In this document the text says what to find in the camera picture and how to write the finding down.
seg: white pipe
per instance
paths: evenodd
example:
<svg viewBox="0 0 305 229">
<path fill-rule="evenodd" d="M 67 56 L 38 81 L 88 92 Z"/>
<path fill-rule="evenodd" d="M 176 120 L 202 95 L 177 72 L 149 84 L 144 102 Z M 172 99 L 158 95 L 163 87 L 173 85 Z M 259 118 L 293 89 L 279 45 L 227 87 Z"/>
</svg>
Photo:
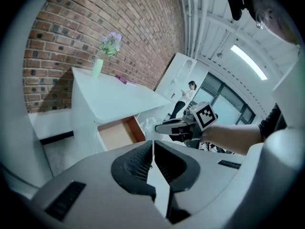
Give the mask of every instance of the white pipe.
<svg viewBox="0 0 305 229">
<path fill-rule="evenodd" d="M 182 3 L 182 9 L 183 9 L 183 19 L 184 19 L 184 54 L 186 54 L 186 48 L 187 48 L 187 28 L 186 28 L 186 12 L 185 12 L 185 4 L 184 0 L 181 0 Z"/>
<path fill-rule="evenodd" d="M 188 27 L 189 27 L 189 33 L 188 33 L 188 48 L 187 48 L 187 55 L 190 56 L 190 50 L 191 50 L 191 26 L 192 26 L 192 11 L 191 11 L 191 0 L 187 0 L 188 1 L 188 4 L 189 4 L 189 14 L 188 14 L 188 17 L 189 17 L 189 24 L 188 24 Z"/>
<path fill-rule="evenodd" d="M 209 0 L 201 0 L 201 12 L 202 12 L 202 14 L 201 14 L 201 20 L 200 20 L 198 43 L 197 43 L 194 59 L 197 59 L 199 49 L 201 48 L 201 45 L 202 45 L 203 32 L 204 32 L 204 27 L 205 27 L 205 24 L 206 24 L 206 14 L 208 12 L 208 5 L 209 5 Z"/>
<path fill-rule="evenodd" d="M 195 49 L 195 42 L 197 38 L 197 30 L 198 30 L 198 0 L 193 0 L 194 4 L 194 16 L 193 16 L 193 41 L 192 41 L 192 50 L 191 50 L 191 58 L 193 57 L 194 54 L 194 49 Z"/>
</svg>

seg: wooden drawer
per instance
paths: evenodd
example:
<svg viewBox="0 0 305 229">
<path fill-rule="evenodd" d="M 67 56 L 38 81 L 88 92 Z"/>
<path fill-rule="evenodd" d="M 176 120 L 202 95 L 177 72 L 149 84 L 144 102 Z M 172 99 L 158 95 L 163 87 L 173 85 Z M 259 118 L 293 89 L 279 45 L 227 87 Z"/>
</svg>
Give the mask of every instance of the wooden drawer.
<svg viewBox="0 0 305 229">
<path fill-rule="evenodd" d="M 98 126 L 105 151 L 145 141 L 145 136 L 134 116 Z"/>
</svg>

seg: flower vase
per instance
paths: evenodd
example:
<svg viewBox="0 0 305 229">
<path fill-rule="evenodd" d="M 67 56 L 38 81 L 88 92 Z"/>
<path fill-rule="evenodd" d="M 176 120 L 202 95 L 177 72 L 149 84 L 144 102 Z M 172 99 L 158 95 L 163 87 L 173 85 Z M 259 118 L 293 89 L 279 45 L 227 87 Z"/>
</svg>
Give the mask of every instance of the flower vase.
<svg viewBox="0 0 305 229">
<path fill-rule="evenodd" d="M 97 59 L 92 68 L 92 78 L 98 78 L 103 67 L 103 59 Z"/>
</svg>

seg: white desk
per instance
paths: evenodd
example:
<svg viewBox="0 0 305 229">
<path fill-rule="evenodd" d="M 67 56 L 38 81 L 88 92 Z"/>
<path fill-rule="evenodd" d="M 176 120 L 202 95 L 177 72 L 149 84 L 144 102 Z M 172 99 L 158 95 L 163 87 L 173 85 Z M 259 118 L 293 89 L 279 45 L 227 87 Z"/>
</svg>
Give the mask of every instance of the white desk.
<svg viewBox="0 0 305 229">
<path fill-rule="evenodd" d="M 108 150 L 98 132 L 99 126 L 162 108 L 169 103 L 145 86 L 128 86 L 114 76 L 100 74 L 98 78 L 92 78 L 91 71 L 79 68 L 72 68 L 72 72 L 74 138 L 79 148 L 86 149 L 86 152 L 90 149 L 92 155 Z"/>
</svg>

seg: human arm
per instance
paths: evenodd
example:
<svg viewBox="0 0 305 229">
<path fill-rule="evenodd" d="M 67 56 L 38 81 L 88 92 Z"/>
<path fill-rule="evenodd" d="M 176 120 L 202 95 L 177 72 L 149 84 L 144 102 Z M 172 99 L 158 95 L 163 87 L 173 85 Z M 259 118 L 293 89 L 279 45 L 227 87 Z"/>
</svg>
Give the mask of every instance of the human arm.
<svg viewBox="0 0 305 229">
<path fill-rule="evenodd" d="M 212 125 L 204 130 L 201 142 L 246 155 L 249 148 L 265 139 L 274 131 L 281 111 L 277 104 L 260 125 Z"/>
<path fill-rule="evenodd" d="M 252 145 L 263 139 L 257 125 L 212 125 L 204 130 L 200 141 L 246 155 Z"/>
</svg>

